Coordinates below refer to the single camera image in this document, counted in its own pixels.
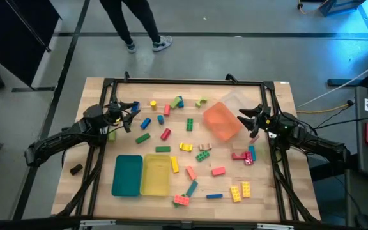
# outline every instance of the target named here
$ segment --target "sneaker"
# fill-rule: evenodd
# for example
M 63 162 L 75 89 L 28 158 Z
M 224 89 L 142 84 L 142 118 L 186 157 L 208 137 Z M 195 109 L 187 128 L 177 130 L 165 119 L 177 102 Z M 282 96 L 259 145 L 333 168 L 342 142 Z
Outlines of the sneaker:
M 169 47 L 173 42 L 171 36 L 160 36 L 160 42 L 153 42 L 153 51 L 158 52 Z
M 134 45 L 134 42 L 132 42 L 130 45 L 129 44 L 126 44 L 126 47 L 127 47 L 127 52 L 133 54 L 135 53 L 135 45 Z

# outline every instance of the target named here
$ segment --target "wooden table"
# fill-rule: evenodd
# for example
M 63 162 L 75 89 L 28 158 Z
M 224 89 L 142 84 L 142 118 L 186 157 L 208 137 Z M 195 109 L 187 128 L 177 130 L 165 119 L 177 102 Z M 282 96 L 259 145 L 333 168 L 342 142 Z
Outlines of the wooden table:
M 79 104 L 76 120 L 81 119 L 82 113 L 93 104 L 99 102 L 104 78 L 90 77 L 86 79 L 84 91 Z M 275 89 L 280 106 L 284 112 L 296 115 L 295 105 L 288 82 L 275 82 Z M 117 131 L 115 142 L 108 142 L 100 177 L 98 195 L 94 216 L 108 219 L 137 219 L 137 220 L 192 220 L 192 221 L 226 221 L 226 222 L 278 222 L 279 212 L 275 196 L 274 178 L 270 160 L 270 152 L 266 134 L 260 130 L 261 138 L 255 143 L 257 161 L 254 165 L 246 166 L 241 160 L 231 160 L 231 153 L 247 151 L 249 133 L 246 128 L 223 143 L 216 139 L 203 123 L 203 112 L 220 98 L 232 91 L 242 92 L 253 104 L 250 108 L 261 103 L 261 92 L 255 86 L 216 86 L 216 85 L 185 85 L 185 84 L 124 84 L 119 83 L 116 95 L 124 102 L 139 101 L 141 112 L 134 119 L 127 134 L 123 129 Z M 157 123 L 157 116 L 163 113 L 164 104 L 169 104 L 174 97 L 181 95 L 184 98 L 184 108 L 171 110 L 165 124 Z M 208 98 L 207 104 L 199 109 L 195 101 L 201 96 Z M 156 100 L 158 108 L 151 110 L 150 101 Z M 143 131 L 139 125 L 144 118 L 151 118 L 149 127 Z M 192 132 L 186 131 L 187 118 L 194 119 Z M 165 128 L 172 133 L 165 142 L 160 136 Z M 141 144 L 135 139 L 149 132 L 151 138 Z M 180 151 L 181 142 L 192 143 L 191 153 Z M 197 145 L 212 143 L 211 156 L 202 162 L 197 162 Z M 155 146 L 171 146 L 171 156 L 178 157 L 179 173 L 170 174 L 170 195 L 168 197 L 114 197 L 111 194 L 114 166 L 118 155 L 145 155 L 155 153 Z M 69 149 L 62 175 L 57 187 L 56 198 L 52 207 L 52 214 L 61 211 L 79 189 L 82 181 L 82 172 L 75 176 L 69 170 L 77 164 L 84 165 L 88 154 L 88 145 L 81 145 Z M 316 202 L 311 174 L 307 165 L 306 156 L 296 150 L 287 152 L 289 166 L 293 180 L 293 187 L 305 207 L 320 219 Z M 174 208 L 171 201 L 174 195 L 184 194 L 191 184 L 186 166 L 191 165 L 197 173 L 199 183 L 188 207 Z M 223 176 L 212 177 L 211 169 L 224 166 L 226 173 Z M 242 181 L 250 181 L 251 198 L 243 198 L 239 203 L 233 203 L 229 187 L 238 185 Z M 223 199 L 206 199 L 207 194 L 224 195 Z M 86 193 L 83 212 L 87 213 L 90 190 Z M 288 219 L 291 219 L 288 197 L 284 192 L 284 202 Z

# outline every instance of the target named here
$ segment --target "teal tray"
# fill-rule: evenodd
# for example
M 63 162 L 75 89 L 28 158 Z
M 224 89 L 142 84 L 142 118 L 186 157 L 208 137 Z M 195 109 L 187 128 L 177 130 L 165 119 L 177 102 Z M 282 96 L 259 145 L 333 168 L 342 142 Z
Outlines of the teal tray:
M 138 196 L 142 165 L 143 158 L 140 155 L 119 155 L 114 168 L 112 195 Z

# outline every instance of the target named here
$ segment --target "gray floor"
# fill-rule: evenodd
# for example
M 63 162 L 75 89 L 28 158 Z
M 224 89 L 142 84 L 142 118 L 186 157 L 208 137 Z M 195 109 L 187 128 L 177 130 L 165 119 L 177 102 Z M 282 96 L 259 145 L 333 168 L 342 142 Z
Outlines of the gray floor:
M 63 18 L 57 31 L 74 32 L 84 1 L 51 2 Z M 325 84 L 327 79 L 351 79 L 368 68 L 368 40 L 356 38 L 359 33 L 368 34 L 368 28 L 358 11 L 324 18 L 319 13 L 300 14 L 293 0 L 149 2 L 160 32 L 347 33 L 345 36 L 355 39 L 177 36 L 170 48 L 155 54 L 149 38 L 134 37 L 137 53 L 129 54 L 118 37 L 80 37 L 57 105 L 52 134 L 73 123 L 86 77 L 121 77 L 126 70 L 132 77 L 177 79 L 223 79 L 231 73 L 245 80 L 289 81 L 295 104 L 300 105 L 330 90 Z M 305 3 L 305 9 L 317 5 Z M 368 14 L 368 0 L 364 9 Z M 131 32 L 144 31 L 127 9 L 125 18 Z M 99 0 L 91 0 L 82 32 L 114 32 Z M 71 39 L 56 38 L 52 54 L 40 66 L 45 71 L 38 74 L 38 86 L 56 84 Z M 11 93 L 10 88 L 23 85 L 9 73 L 3 76 L 7 87 L 0 91 L 0 141 L 5 143 L 0 150 L 0 219 L 8 219 L 26 170 L 22 152 L 36 139 L 52 93 Z M 300 109 L 327 109 L 349 99 L 354 100 L 354 91 L 342 89 Z M 31 118 L 24 119 L 25 112 Z M 299 118 L 317 125 L 330 115 L 302 114 Z M 354 108 L 350 108 L 332 121 L 354 117 Z M 353 124 L 344 124 L 322 129 L 319 134 L 345 142 L 356 152 L 354 132 Z M 311 165 L 322 162 L 321 158 L 310 160 Z M 59 155 L 41 166 L 25 218 L 50 215 L 60 173 Z M 322 219 L 344 223 L 342 187 L 334 178 L 314 186 Z

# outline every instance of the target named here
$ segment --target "yellow tray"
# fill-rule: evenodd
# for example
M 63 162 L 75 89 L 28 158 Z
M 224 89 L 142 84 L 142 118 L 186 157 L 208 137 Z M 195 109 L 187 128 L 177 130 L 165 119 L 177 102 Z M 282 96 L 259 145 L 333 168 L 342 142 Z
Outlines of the yellow tray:
M 140 194 L 168 196 L 170 190 L 170 156 L 147 154 L 144 156 Z

